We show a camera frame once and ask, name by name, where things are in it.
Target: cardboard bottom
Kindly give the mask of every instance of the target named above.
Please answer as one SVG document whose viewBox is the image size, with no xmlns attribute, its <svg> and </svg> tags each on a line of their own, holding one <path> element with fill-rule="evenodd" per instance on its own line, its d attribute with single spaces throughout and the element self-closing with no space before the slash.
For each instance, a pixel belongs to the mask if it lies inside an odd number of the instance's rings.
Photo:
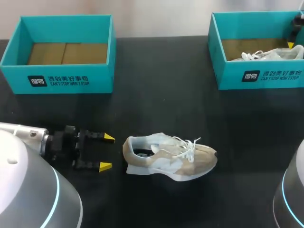
<svg viewBox="0 0 304 228">
<path fill-rule="evenodd" d="M 286 39 L 223 39 L 222 45 L 227 61 L 241 58 L 242 52 L 267 52 L 276 48 L 288 48 Z"/>
<path fill-rule="evenodd" d="M 28 65 L 106 63 L 106 43 L 35 43 Z"/>
</svg>

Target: sneaker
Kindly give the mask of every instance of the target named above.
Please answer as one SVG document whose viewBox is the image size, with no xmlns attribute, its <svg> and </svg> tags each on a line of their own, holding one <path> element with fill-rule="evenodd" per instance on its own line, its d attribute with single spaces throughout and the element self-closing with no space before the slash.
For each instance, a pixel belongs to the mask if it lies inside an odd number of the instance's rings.
<svg viewBox="0 0 304 228">
<path fill-rule="evenodd" d="M 248 61 L 248 60 L 292 60 L 303 59 L 304 47 L 297 45 L 293 49 L 277 48 L 268 52 L 257 51 L 254 54 L 242 53 L 242 58 L 234 59 L 233 61 Z"/>
<path fill-rule="evenodd" d="M 161 173 L 175 181 L 198 178 L 212 170 L 218 161 L 214 149 L 196 144 L 199 139 L 194 142 L 184 141 L 164 133 L 145 137 L 130 136 L 123 145 L 123 155 L 128 163 L 127 173 Z"/>
</svg>

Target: metal cylinder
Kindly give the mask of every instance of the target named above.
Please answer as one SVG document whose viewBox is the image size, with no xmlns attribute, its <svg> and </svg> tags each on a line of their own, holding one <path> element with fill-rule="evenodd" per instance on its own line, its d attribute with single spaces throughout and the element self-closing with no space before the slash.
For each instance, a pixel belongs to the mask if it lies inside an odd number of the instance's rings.
<svg viewBox="0 0 304 228">
<path fill-rule="evenodd" d="M 0 226 L 80 228 L 75 188 L 18 137 L 0 130 Z"/>
<path fill-rule="evenodd" d="M 12 133 L 20 138 L 31 149 L 38 152 L 40 156 L 44 155 L 48 140 L 47 129 L 0 122 L 0 130 Z"/>
<path fill-rule="evenodd" d="M 273 213 L 278 228 L 304 228 L 304 141 L 276 190 Z"/>
</svg>

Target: cardboard box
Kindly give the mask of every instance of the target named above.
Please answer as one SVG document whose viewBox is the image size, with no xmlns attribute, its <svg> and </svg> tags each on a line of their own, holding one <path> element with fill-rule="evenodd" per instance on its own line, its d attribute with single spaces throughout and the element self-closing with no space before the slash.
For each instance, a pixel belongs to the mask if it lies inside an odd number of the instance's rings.
<svg viewBox="0 0 304 228">
<path fill-rule="evenodd" d="M 218 88 L 295 88 L 304 87 L 304 60 L 230 61 L 241 53 L 287 48 L 291 21 L 298 15 L 291 12 L 213 13 L 208 46 Z M 304 44 L 304 29 L 296 40 Z"/>
<path fill-rule="evenodd" d="M 0 62 L 15 94 L 111 93 L 112 16 L 21 17 Z"/>
</svg>

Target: shoe tongue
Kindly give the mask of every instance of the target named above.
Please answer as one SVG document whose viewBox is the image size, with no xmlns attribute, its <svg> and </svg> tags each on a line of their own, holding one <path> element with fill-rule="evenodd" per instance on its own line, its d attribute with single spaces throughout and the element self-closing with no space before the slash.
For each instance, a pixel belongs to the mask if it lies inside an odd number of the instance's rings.
<svg viewBox="0 0 304 228">
<path fill-rule="evenodd" d="M 159 144 L 151 145 L 151 150 L 153 153 L 157 154 L 157 152 L 160 151 Z"/>
<path fill-rule="evenodd" d="M 153 153 L 158 153 L 160 150 L 165 150 L 169 153 L 172 153 L 174 155 L 179 155 L 182 152 L 185 152 L 186 149 L 182 147 L 178 147 L 176 145 L 159 145 L 159 144 L 152 144 L 151 150 Z"/>
</svg>

